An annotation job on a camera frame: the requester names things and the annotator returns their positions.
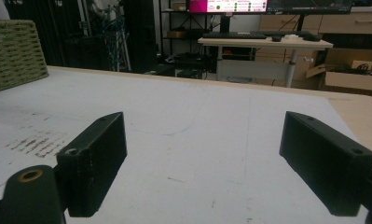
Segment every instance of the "wooden cabinet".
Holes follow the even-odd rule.
[[[324,15],[319,33],[372,35],[372,12],[353,12],[350,15]]]

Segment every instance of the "shelving unit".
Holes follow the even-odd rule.
[[[189,36],[189,31],[197,31],[201,29],[205,31],[208,29],[208,16],[207,15],[193,15],[187,11],[179,10],[166,10],[166,8],[172,8],[173,3],[179,3],[179,1],[173,0],[159,0],[159,31],[160,31],[160,51],[162,57],[173,55],[174,53],[193,54],[193,45],[198,45],[199,36]],[[186,36],[179,37],[168,37],[167,32],[172,31],[178,27],[184,27],[187,33]],[[189,45],[189,52],[174,52],[173,44]]]

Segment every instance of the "cardboard box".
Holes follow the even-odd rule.
[[[310,69],[307,72],[307,77],[322,74],[322,84],[319,88],[321,91],[336,91],[372,96],[372,76],[330,72],[332,68],[338,66],[341,65],[321,64]]]
[[[186,31],[168,31],[166,33],[168,38],[186,38]]]
[[[372,76],[333,72],[338,68],[350,68],[353,61],[372,62],[372,50],[330,49],[325,64],[307,71],[307,78],[321,76],[320,90],[354,93],[372,96]]]
[[[186,11],[186,3],[172,3],[172,9],[174,11]]]

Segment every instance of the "black object on desk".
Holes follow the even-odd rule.
[[[260,33],[238,33],[238,32],[229,32],[229,33],[219,33],[219,32],[210,32],[203,34],[203,38],[217,38],[217,39],[266,39],[267,37]]]
[[[321,40],[321,38],[318,35],[306,35],[303,37],[303,39],[313,42],[319,42]]]
[[[260,33],[262,35],[265,35],[265,36],[274,36],[274,35],[281,35],[281,36],[285,36],[285,35],[297,35],[299,37],[304,37],[304,36],[309,36],[309,35],[313,35],[311,32],[309,31],[252,31],[251,32],[252,34],[254,33]]]
[[[0,201],[0,224],[65,223],[98,211],[127,156],[122,112],[95,120],[57,155],[58,165],[14,174]]]
[[[287,112],[280,155],[335,216],[372,223],[372,151],[310,116]]]
[[[273,35],[272,36],[272,41],[273,42],[281,42],[282,41],[282,36],[281,35]]]

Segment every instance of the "table surface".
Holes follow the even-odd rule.
[[[0,198],[22,168],[124,112],[129,155],[100,211],[68,223],[364,223],[333,217],[279,156],[285,111],[372,149],[372,97],[50,67],[0,91]]]
[[[266,49],[330,49],[333,44],[326,41],[306,41],[302,38],[296,40],[282,39],[281,42],[273,42],[271,37],[267,39],[216,39],[200,38],[198,43],[204,46],[223,46],[223,47],[258,47]]]

